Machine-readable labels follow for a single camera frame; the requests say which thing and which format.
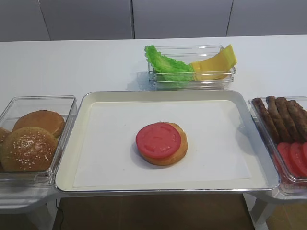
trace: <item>tomato slice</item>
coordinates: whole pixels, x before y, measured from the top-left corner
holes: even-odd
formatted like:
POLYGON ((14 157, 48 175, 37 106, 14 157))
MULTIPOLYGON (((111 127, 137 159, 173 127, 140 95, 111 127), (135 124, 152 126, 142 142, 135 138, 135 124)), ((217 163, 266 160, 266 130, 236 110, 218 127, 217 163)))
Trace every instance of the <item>tomato slice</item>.
POLYGON ((293 164, 290 161, 290 147, 291 147, 291 144, 281 142, 278 144, 277 149, 280 155, 282 156, 282 159, 286 167, 288 168, 288 171, 290 172, 290 174, 294 177, 300 177, 298 171, 293 167, 293 164))
POLYGON ((142 128, 136 135, 136 144, 143 155, 162 159, 180 148, 181 136, 170 124, 158 122, 142 128))
POLYGON ((303 161, 303 147, 295 142, 290 147, 290 162, 301 177, 307 177, 307 164, 303 161))
POLYGON ((303 144, 303 161, 307 164, 307 142, 303 144))

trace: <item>container compartment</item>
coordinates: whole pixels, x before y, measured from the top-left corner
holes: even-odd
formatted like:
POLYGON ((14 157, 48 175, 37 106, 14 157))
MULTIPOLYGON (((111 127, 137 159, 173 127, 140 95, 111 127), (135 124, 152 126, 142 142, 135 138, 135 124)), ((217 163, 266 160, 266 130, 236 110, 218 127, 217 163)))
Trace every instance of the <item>container compartment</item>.
MULTIPOLYGON (((159 46, 156 48, 169 58, 189 64, 193 61, 204 61, 213 57, 223 49, 223 46, 159 46)), ((150 86, 155 90, 226 89, 234 81, 236 68, 233 67, 229 71, 158 73, 148 63, 148 72, 150 86), (165 79, 167 75, 193 80, 167 81, 165 79)))
MULTIPOLYGON (((261 98, 265 107, 267 108, 266 98, 261 98)), ((286 97, 286 100, 297 101, 304 109, 307 108, 307 97, 286 97)), ((286 166, 281 154, 277 149, 277 144, 274 143, 273 139, 269 135, 266 125, 260 117, 252 100, 248 101, 250 106, 250 112, 255 122, 255 125, 265 143, 271 158, 275 164, 275 167, 280 174, 281 184, 280 189, 286 195, 295 194, 307 194, 307 178, 295 177, 290 173, 286 166)))
POLYGON ((58 145, 53 160, 47 170, 25 172, 0 172, 0 186, 9 185, 50 185, 61 159, 63 148, 70 134, 73 122, 77 115, 76 99, 74 96, 42 96, 42 97, 15 97, 0 117, 0 127, 11 131, 16 121, 31 112, 49 110, 60 114, 65 121, 65 127, 58 138, 58 145))

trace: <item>gray cabinet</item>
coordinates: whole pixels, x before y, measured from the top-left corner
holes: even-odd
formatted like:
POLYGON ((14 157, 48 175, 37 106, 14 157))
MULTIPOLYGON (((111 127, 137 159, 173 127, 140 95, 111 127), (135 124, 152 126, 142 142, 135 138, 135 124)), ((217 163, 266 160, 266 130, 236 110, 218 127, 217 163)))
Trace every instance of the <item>gray cabinet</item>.
POLYGON ((49 40, 37 0, 0 1, 0 41, 49 40))
POLYGON ((130 0, 40 0, 51 40, 133 38, 130 0))
POLYGON ((307 34, 306 0, 234 0, 227 36, 307 34))
POLYGON ((232 0, 133 0, 135 38, 226 36, 231 5, 232 0))

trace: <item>yellow cheese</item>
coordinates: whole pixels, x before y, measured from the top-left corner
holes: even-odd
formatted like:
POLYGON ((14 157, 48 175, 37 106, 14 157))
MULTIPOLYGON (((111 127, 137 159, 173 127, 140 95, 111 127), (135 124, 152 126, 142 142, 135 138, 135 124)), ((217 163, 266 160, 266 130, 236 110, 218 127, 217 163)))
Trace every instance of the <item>yellow cheese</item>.
MULTIPOLYGON (((195 61, 191 63, 195 72, 229 71, 236 64, 236 56, 232 45, 222 49, 218 54, 205 61, 195 61)), ((223 79, 225 74, 195 74, 195 80, 223 79)))

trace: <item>lettuce leaf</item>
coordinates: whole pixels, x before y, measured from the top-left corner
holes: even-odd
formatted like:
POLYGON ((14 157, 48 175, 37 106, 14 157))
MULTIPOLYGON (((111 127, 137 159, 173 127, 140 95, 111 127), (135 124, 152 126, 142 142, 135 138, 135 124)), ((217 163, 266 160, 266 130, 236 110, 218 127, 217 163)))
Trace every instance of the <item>lettuce leaf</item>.
POLYGON ((192 73, 194 71, 192 66, 162 55, 153 45, 145 47, 145 56, 157 73, 173 73, 163 74, 166 81, 189 81, 193 79, 193 74, 176 74, 192 73))

